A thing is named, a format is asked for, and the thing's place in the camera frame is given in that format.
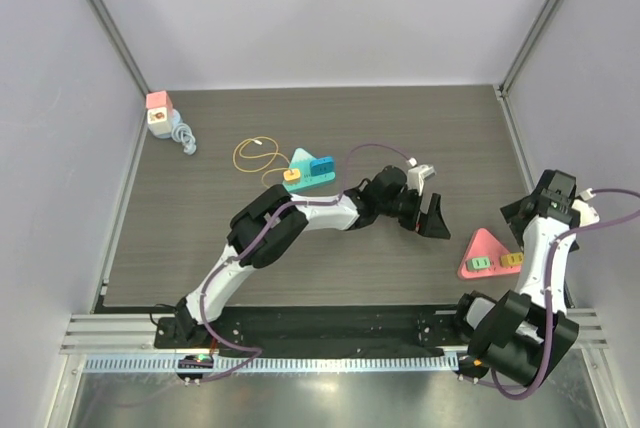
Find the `green usb charger plug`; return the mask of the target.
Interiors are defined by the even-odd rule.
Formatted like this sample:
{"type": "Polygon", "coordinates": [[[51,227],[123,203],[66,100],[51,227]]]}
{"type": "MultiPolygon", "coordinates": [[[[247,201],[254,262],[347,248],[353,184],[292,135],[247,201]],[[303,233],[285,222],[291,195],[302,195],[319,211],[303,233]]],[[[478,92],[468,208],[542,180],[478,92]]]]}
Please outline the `green usb charger plug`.
{"type": "Polygon", "coordinates": [[[469,271],[483,271],[491,267],[491,260],[489,257],[473,257],[466,261],[466,268],[469,271]]]}

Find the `left aluminium frame post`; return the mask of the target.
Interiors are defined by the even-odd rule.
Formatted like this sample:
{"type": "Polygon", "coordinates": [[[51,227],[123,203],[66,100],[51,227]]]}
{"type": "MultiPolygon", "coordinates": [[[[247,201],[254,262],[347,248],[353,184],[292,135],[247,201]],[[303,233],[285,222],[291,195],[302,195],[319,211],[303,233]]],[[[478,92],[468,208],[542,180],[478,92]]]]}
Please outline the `left aluminium frame post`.
{"type": "Polygon", "coordinates": [[[111,13],[103,0],[86,0],[88,6],[99,25],[103,29],[116,55],[123,63],[126,71],[138,90],[146,95],[149,92],[149,85],[146,82],[133,54],[131,53],[126,41],[124,40],[120,30],[118,29],[111,13]]]}

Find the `aluminium frame post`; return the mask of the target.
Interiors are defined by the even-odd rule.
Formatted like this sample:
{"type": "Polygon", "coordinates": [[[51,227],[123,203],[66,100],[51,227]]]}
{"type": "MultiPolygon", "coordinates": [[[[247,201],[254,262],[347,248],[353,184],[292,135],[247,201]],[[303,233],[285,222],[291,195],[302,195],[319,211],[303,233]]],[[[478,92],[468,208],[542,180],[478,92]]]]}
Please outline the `aluminium frame post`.
{"type": "Polygon", "coordinates": [[[504,79],[495,86],[495,91],[499,99],[505,98],[513,88],[522,69],[542,39],[563,1],[564,0],[544,0],[504,79]]]}
{"type": "Polygon", "coordinates": [[[131,53],[126,41],[124,40],[120,30],[118,29],[111,13],[103,0],[86,0],[88,6],[99,25],[103,29],[116,55],[123,63],[126,71],[138,90],[146,95],[149,92],[149,85],[146,82],[133,54],[131,53]]]}

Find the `aluminium front rail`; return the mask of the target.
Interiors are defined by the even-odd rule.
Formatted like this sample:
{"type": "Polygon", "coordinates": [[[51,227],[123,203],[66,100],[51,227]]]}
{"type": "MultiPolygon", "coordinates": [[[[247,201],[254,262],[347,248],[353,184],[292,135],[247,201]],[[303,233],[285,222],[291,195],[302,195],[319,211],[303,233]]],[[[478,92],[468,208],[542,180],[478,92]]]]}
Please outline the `aluminium front rail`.
{"type": "MultiPolygon", "coordinates": [[[[569,308],[580,332],[574,349],[606,349],[608,342],[593,308],[569,308]]],[[[61,354],[144,353],[154,350],[156,327],[146,314],[73,315],[61,342],[61,354]]]]}

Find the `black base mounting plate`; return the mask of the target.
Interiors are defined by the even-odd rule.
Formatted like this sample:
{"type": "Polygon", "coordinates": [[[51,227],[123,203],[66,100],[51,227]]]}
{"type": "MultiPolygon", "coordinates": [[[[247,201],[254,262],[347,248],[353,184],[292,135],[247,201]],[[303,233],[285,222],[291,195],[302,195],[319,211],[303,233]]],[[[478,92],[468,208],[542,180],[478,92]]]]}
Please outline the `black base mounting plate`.
{"type": "Polygon", "coordinates": [[[211,327],[231,357],[239,345],[266,358],[430,356],[472,337],[456,305],[228,307],[211,327]]]}

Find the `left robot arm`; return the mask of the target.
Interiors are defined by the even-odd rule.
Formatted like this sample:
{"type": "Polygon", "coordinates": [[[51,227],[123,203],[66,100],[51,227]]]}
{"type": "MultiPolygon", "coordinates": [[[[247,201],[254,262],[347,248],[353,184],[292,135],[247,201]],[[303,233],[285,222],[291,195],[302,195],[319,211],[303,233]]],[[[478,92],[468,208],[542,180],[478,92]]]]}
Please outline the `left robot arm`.
{"type": "Polygon", "coordinates": [[[434,175],[431,165],[408,171],[388,165],[374,178],[333,196],[296,195],[282,184],[268,188],[232,218],[220,258],[198,287],[176,304],[173,339],[180,347],[205,345],[212,335],[211,322],[241,284],[278,261],[304,232],[359,230],[385,216],[421,237],[450,239],[441,195],[432,194],[428,210],[421,210],[425,181],[434,175]]]}

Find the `blue charger plug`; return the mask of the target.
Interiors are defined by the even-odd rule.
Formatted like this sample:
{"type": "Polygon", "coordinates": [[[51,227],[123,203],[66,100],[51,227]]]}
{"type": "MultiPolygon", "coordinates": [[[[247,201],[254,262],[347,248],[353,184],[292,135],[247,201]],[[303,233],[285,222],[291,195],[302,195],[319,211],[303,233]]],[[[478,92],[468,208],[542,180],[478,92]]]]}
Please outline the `blue charger plug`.
{"type": "Polygon", "coordinates": [[[315,158],[309,164],[309,172],[313,177],[329,175],[335,171],[335,161],[331,156],[315,158]]]}

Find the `right aluminium frame post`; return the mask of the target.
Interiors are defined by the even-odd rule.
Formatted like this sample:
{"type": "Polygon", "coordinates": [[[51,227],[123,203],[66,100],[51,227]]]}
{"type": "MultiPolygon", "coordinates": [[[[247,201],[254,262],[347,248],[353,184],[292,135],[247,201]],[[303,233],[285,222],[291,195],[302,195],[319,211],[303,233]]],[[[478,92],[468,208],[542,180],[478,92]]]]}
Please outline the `right aluminium frame post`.
{"type": "Polygon", "coordinates": [[[495,91],[499,99],[505,98],[513,88],[522,69],[542,39],[563,1],[564,0],[544,0],[504,79],[495,86],[495,91]]]}

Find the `teal triangular power socket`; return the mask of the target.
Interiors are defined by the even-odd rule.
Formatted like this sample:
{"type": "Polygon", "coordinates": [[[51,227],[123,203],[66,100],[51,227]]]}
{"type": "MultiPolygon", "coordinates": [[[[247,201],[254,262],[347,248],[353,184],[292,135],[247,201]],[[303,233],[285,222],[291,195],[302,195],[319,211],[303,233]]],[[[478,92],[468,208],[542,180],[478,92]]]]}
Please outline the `teal triangular power socket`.
{"type": "Polygon", "coordinates": [[[298,168],[301,172],[301,179],[298,183],[287,184],[282,180],[282,184],[290,193],[300,193],[312,188],[318,188],[333,183],[336,179],[336,171],[329,175],[313,177],[309,172],[310,162],[317,157],[313,156],[303,148],[296,148],[289,163],[289,168],[298,168]]]}

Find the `pink white cube charger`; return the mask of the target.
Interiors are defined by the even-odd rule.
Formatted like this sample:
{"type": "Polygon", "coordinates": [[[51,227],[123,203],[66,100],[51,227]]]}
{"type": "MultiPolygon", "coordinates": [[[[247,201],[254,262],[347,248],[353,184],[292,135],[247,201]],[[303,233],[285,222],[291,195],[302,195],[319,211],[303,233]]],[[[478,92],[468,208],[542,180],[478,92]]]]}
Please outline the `pink white cube charger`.
{"type": "Polygon", "coordinates": [[[157,138],[171,137],[173,129],[173,103],[167,91],[157,91],[146,95],[146,124],[157,138]]]}

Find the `pink triangular power socket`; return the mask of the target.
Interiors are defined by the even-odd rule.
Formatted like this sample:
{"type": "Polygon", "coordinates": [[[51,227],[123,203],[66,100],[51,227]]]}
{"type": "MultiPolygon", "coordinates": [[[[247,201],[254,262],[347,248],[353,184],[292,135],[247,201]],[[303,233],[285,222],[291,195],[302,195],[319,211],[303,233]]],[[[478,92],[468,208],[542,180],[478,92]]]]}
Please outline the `pink triangular power socket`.
{"type": "Polygon", "coordinates": [[[509,251],[485,228],[476,230],[458,268],[463,280],[495,278],[519,274],[524,261],[522,252],[509,251]]]}

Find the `yellow usb charger plug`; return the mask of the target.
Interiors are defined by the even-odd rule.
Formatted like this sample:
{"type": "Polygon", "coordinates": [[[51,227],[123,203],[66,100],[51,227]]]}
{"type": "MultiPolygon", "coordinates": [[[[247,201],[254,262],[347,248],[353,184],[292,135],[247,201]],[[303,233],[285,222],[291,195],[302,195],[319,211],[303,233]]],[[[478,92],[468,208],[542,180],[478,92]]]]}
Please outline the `yellow usb charger plug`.
{"type": "Polygon", "coordinates": [[[514,268],[522,265],[524,255],[522,252],[507,253],[500,257],[500,265],[503,268],[514,268]]]}

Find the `orange charger plug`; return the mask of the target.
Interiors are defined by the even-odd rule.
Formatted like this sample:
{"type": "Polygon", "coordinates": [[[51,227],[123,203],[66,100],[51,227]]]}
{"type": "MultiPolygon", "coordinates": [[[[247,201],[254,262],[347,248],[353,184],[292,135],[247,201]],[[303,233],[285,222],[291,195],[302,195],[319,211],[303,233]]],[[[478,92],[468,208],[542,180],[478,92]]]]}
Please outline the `orange charger plug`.
{"type": "Polygon", "coordinates": [[[283,172],[283,181],[287,184],[298,183],[301,179],[301,172],[298,168],[289,168],[283,172]]]}

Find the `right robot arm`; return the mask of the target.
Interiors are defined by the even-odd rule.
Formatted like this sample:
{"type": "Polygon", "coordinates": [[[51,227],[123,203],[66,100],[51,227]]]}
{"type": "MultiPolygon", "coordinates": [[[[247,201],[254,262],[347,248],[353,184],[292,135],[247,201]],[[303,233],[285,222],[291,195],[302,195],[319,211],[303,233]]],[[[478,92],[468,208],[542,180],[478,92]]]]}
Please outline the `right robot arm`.
{"type": "Polygon", "coordinates": [[[574,176],[545,170],[533,191],[501,213],[523,251],[515,289],[499,300],[474,291],[465,294],[451,318],[451,331],[467,354],[493,378],[506,398],[531,396],[573,347],[579,326],[566,314],[568,256],[581,224],[574,176]]]}

